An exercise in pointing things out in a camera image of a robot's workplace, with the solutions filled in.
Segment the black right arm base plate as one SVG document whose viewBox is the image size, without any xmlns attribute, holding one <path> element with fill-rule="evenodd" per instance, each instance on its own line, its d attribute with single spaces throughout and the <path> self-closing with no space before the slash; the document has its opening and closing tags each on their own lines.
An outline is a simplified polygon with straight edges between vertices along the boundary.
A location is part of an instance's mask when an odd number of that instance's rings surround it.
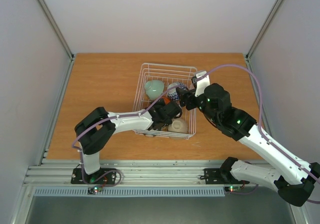
<svg viewBox="0 0 320 224">
<path fill-rule="evenodd" d="M 249 184 L 249 181 L 237 180 L 230 172 L 221 171 L 219 168 L 206 168 L 203 170 L 203 179 L 207 185 L 231 185 L 231 184 Z"/>
</svg>

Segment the red patterned bowl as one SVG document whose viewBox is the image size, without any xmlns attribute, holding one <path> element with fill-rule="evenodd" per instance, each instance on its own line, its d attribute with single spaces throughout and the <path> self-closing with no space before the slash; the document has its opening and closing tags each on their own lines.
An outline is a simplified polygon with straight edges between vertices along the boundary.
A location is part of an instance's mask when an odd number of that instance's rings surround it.
<svg viewBox="0 0 320 224">
<path fill-rule="evenodd" d="M 174 86 L 177 86 L 177 85 L 179 85 L 180 88 L 183 89 L 183 90 L 188 90 L 188 88 L 187 88 L 183 83 L 181 83 L 181 82 L 171 83 L 167 88 L 170 89 L 170 88 L 172 88 L 172 87 L 174 87 Z M 178 101 L 180 100 L 179 95 L 178 95 L 178 93 L 177 93 L 177 91 L 176 91 L 176 88 L 173 88 L 173 89 L 169 90 L 169 91 L 167 92 L 167 97 L 168 97 L 170 100 L 173 100 L 173 101 L 175 101 L 175 102 L 178 102 Z"/>
</svg>

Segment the celadon green ceramic bowl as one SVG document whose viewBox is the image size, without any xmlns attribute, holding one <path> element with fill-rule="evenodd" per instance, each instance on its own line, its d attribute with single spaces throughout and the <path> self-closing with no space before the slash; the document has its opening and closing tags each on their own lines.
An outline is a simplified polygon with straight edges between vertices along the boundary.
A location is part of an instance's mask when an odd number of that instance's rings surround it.
<svg viewBox="0 0 320 224">
<path fill-rule="evenodd" d="M 149 100 L 153 101 L 163 93 L 164 86 L 165 84 L 160 80 L 150 80 L 145 83 L 144 91 Z"/>
</svg>

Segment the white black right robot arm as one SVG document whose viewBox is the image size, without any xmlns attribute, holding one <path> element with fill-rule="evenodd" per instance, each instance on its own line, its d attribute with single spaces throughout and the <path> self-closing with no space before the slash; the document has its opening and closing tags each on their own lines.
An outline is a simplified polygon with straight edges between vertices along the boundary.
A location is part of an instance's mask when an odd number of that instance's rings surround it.
<svg viewBox="0 0 320 224">
<path fill-rule="evenodd" d="M 320 177 L 320 165 L 308 163 L 293 155 L 247 112 L 232 106 L 230 94 L 217 83 L 210 84 L 202 94 L 177 88 L 181 106 L 198 108 L 205 118 L 224 135 L 249 147 L 272 168 L 262 168 L 228 157 L 220 167 L 225 182 L 248 181 L 276 191 L 287 203 L 301 207 L 311 202 L 310 196 Z"/>
</svg>

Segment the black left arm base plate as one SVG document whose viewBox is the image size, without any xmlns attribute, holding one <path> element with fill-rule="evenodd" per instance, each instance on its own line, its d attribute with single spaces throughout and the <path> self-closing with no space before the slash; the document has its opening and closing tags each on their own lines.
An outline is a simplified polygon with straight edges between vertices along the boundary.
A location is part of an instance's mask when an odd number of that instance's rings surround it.
<svg viewBox="0 0 320 224">
<path fill-rule="evenodd" d="M 97 172 L 88 175 L 86 172 L 82 175 L 81 168 L 75 168 L 71 175 L 71 184 L 90 184 L 90 185 L 113 185 L 116 182 L 117 174 L 115 169 L 100 168 Z"/>
</svg>

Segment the white bowl black rim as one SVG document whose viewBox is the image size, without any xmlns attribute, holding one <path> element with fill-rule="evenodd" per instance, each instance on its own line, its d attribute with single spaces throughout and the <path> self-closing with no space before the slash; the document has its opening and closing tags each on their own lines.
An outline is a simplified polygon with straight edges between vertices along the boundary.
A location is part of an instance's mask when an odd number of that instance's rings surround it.
<svg viewBox="0 0 320 224">
<path fill-rule="evenodd" d="M 146 136 L 146 137 L 150 137 L 150 138 L 153 138 L 155 137 L 157 134 L 156 134 L 156 131 L 157 129 L 148 129 L 148 130 L 145 130 L 143 132 L 143 134 Z"/>
</svg>

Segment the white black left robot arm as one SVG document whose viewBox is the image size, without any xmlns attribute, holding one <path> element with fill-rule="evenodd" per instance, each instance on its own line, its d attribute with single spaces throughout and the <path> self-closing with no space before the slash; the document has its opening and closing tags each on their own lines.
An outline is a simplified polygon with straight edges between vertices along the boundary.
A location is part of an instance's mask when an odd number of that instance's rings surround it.
<svg viewBox="0 0 320 224">
<path fill-rule="evenodd" d="M 157 101 L 136 112 L 107 112 L 104 107 L 98 107 L 74 128 L 76 141 L 80 146 L 82 180 L 86 184 L 97 183 L 101 179 L 100 151 L 112 137 L 120 132 L 133 130 L 161 130 L 170 125 L 173 119 L 179 118 L 183 111 L 180 106 L 171 101 Z"/>
</svg>

